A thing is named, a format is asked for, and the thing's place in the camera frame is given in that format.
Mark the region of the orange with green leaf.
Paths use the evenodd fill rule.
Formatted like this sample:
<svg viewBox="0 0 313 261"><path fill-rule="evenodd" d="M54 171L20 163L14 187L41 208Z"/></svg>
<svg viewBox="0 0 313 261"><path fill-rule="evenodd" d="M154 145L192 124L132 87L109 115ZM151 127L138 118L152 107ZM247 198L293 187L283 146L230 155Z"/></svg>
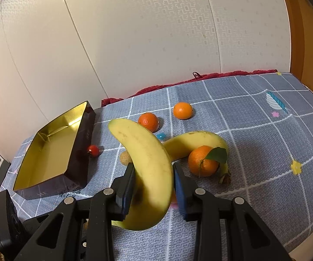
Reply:
<svg viewBox="0 0 313 261"><path fill-rule="evenodd" d="M225 148L201 146L193 150L188 156L188 168L197 177L210 177L226 161L227 150Z"/></svg>

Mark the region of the large yellow banana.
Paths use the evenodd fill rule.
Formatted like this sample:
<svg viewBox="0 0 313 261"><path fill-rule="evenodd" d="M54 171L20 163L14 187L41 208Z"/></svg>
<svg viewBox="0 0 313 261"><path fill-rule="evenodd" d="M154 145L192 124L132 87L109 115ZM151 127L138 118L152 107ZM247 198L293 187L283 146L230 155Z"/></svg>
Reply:
<svg viewBox="0 0 313 261"><path fill-rule="evenodd" d="M108 129L129 153L136 173L129 213L112 224L127 230L152 228L171 204L174 172L169 155L148 129L132 120L111 120Z"/></svg>

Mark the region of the brown round longan fruit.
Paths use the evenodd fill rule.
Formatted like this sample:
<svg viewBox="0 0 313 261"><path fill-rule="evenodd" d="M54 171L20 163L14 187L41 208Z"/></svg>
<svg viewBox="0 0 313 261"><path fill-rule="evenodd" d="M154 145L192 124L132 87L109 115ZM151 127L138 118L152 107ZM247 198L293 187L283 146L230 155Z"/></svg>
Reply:
<svg viewBox="0 0 313 261"><path fill-rule="evenodd" d="M120 162L121 162L124 166L128 166L128 164L132 162L132 159L131 159L129 153L128 153L126 150L121 153L121 155L120 155L119 158L120 158Z"/></svg>

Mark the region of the small red tomato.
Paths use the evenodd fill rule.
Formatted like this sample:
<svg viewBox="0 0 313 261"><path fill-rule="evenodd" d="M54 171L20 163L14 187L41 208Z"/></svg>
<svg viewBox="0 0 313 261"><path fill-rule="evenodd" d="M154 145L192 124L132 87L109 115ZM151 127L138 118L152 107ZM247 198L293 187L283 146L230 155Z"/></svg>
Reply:
<svg viewBox="0 0 313 261"><path fill-rule="evenodd" d="M100 149L98 146L96 145L90 145L88 147L88 154L91 156L91 157L98 157L100 155Z"/></svg>

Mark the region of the mandarin orange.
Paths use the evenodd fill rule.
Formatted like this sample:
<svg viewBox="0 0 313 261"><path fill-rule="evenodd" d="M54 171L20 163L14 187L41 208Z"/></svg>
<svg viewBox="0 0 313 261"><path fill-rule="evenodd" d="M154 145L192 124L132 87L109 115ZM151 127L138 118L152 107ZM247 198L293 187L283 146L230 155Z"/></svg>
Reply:
<svg viewBox="0 0 313 261"><path fill-rule="evenodd" d="M179 120L187 120L192 117L193 109L187 102L178 102L174 105L173 114Z"/></svg>
<svg viewBox="0 0 313 261"><path fill-rule="evenodd" d="M157 116L151 112L143 113L139 119L138 123L148 129L150 132L155 133L159 127L159 120Z"/></svg>

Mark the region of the gold tin box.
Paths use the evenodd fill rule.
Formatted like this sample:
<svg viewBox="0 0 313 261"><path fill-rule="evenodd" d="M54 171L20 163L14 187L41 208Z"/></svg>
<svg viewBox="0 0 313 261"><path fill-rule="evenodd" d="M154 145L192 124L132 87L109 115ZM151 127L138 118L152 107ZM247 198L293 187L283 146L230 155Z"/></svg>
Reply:
<svg viewBox="0 0 313 261"><path fill-rule="evenodd" d="M64 112L35 134L13 191L26 200L82 189L88 183L89 146L96 113L88 101Z"/></svg>

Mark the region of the red blanket edge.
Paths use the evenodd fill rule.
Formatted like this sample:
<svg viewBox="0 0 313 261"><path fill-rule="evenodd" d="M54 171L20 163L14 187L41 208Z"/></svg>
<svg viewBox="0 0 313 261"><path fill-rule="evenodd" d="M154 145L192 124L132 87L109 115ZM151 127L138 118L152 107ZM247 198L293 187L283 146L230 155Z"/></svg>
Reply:
<svg viewBox="0 0 313 261"><path fill-rule="evenodd" d="M202 80L210 80L213 78L223 78L223 77L233 77L233 76L246 76L246 75L257 75L257 74L268 74L268 73L275 73L278 72L276 69L272 70L254 70L252 72L248 71L232 71L232 72L213 72L209 74L200 74L198 72L192 73L192 78L189 80L176 82L173 84L161 84L161 85L152 85L149 87L145 87L135 94L128 98L114 98L108 97L104 98L101 101L101 108L103 107L110 107L113 104L121 104L125 105L125 103L132 104L132 112L138 112L142 110L152 110L153 108L157 107L168 107L168 100L167 100L167 89L169 87L174 87L178 85L184 85L192 82L198 82Z"/></svg>

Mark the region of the grey checked bed sheet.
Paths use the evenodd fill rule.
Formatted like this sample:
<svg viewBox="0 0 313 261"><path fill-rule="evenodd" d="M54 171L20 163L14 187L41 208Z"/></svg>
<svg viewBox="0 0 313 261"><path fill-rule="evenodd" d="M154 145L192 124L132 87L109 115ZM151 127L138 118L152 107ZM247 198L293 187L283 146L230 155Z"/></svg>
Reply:
<svg viewBox="0 0 313 261"><path fill-rule="evenodd" d="M197 130L223 137L231 183L208 177L197 184L225 199L243 197L288 252L298 247L313 232L313 93L293 75L275 73L178 85L167 97L165 108L131 113L132 104L117 103L96 110L92 143L103 151L90 161L87 186L72 195L91 197L123 175L123 147L109 132L110 120L151 112L167 138ZM190 119L174 116L178 102L191 104Z"/></svg>

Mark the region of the wooden door frame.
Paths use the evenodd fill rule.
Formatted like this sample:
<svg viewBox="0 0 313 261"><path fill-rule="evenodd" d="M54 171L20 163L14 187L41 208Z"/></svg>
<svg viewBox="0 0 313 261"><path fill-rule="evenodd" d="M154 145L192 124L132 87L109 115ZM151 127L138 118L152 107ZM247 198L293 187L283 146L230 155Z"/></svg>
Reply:
<svg viewBox="0 0 313 261"><path fill-rule="evenodd" d="M313 91L313 7L308 0L285 0L291 31L290 72Z"/></svg>

